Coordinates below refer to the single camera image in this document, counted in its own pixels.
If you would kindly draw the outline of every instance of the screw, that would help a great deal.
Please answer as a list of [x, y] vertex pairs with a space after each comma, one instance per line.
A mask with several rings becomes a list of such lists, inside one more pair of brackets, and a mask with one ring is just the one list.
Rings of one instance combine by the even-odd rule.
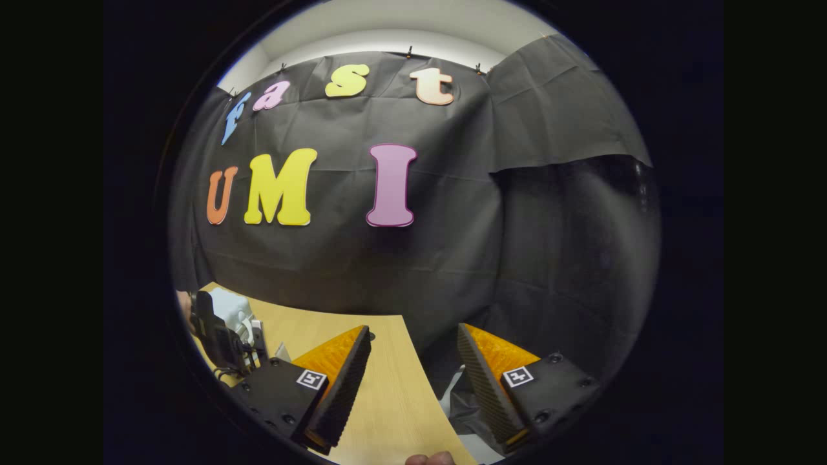
[[534, 423], [542, 423], [548, 419], [548, 411], [543, 410], [542, 412], [538, 413], [537, 416], [534, 417]]

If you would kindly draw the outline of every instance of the pink letter i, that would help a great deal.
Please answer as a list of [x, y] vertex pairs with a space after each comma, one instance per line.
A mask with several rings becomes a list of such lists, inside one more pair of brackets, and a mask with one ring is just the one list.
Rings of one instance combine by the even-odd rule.
[[416, 158], [414, 149], [397, 144], [370, 148], [376, 159], [376, 194], [366, 219], [371, 226], [408, 226], [414, 214], [408, 210], [408, 165]]

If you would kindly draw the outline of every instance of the foam letter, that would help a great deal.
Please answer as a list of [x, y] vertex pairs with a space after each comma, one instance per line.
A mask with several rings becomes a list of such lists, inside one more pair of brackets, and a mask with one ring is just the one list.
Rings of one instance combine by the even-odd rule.
[[310, 164], [316, 160], [313, 149], [298, 149], [287, 157], [279, 177], [275, 177], [273, 161], [267, 154], [250, 161], [253, 170], [250, 178], [250, 199], [244, 213], [244, 223], [261, 223], [259, 199], [267, 223], [273, 223], [275, 208], [281, 202], [278, 220], [280, 224], [304, 226], [310, 224], [310, 212], [305, 207]]
[[370, 148], [376, 159], [376, 193], [373, 209], [365, 218], [371, 226], [408, 226], [414, 214], [408, 210], [408, 165], [416, 158], [414, 149], [397, 144]]
[[370, 69], [367, 65], [344, 65], [333, 71], [330, 80], [324, 87], [324, 93], [328, 97], [350, 97], [361, 92], [367, 85], [362, 76], [367, 76]]
[[268, 87], [265, 94], [259, 97], [256, 103], [253, 104], [253, 111], [269, 110], [278, 105], [281, 102], [281, 96], [284, 95], [284, 91], [287, 90], [288, 87], [290, 87], [290, 82], [288, 81], [281, 81]]
[[241, 101], [236, 105], [235, 108], [227, 115], [227, 127], [224, 129], [224, 138], [221, 140], [221, 145], [224, 145], [224, 142], [227, 141], [227, 138], [230, 137], [233, 131], [236, 130], [236, 120], [241, 117], [241, 112], [244, 111], [244, 102], [247, 101], [248, 98], [252, 95], [252, 92], [246, 93], [244, 97], [241, 97]]
[[442, 93], [442, 83], [453, 82], [454, 78], [447, 74], [439, 74], [439, 68], [414, 71], [411, 79], [416, 79], [416, 96], [431, 105], [448, 105], [454, 101], [454, 96]]
[[212, 173], [209, 177], [209, 194], [207, 194], [207, 220], [210, 224], [221, 224], [227, 216], [227, 209], [230, 207], [230, 188], [232, 178], [238, 172], [238, 166], [230, 166], [224, 171], [224, 194], [221, 197], [221, 208], [215, 208], [215, 193], [218, 190], [218, 181], [221, 179], [221, 171]]

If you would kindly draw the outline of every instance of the gray fabric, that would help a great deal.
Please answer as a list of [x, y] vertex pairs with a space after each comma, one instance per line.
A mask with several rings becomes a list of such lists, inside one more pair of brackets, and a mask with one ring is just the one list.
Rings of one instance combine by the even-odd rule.
[[[367, 87], [326, 98], [339, 66], [366, 64]], [[453, 77], [447, 106], [416, 97], [415, 70]], [[284, 100], [252, 112], [288, 80]], [[237, 129], [225, 117], [246, 92]], [[459, 360], [455, 328], [480, 326], [537, 354], [562, 350], [612, 376], [640, 330], [659, 247], [657, 196], [634, 121], [594, 64], [559, 37], [535, 41], [486, 76], [449, 61], [366, 52], [292, 65], [204, 104], [176, 171], [176, 285], [209, 281], [250, 297], [331, 313], [401, 314], [437, 393]], [[406, 228], [373, 228], [371, 146], [411, 146]], [[306, 227], [246, 224], [250, 160], [276, 172], [318, 152]], [[206, 218], [208, 179], [237, 166], [227, 218]]]

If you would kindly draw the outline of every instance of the ceiling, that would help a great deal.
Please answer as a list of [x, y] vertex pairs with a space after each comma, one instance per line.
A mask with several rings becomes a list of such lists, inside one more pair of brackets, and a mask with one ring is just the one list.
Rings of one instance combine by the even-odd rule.
[[503, 55], [557, 33], [539, 17], [503, 0], [331, 0], [290, 18], [260, 45], [270, 60], [277, 60], [311, 42], [374, 29], [436, 32]]

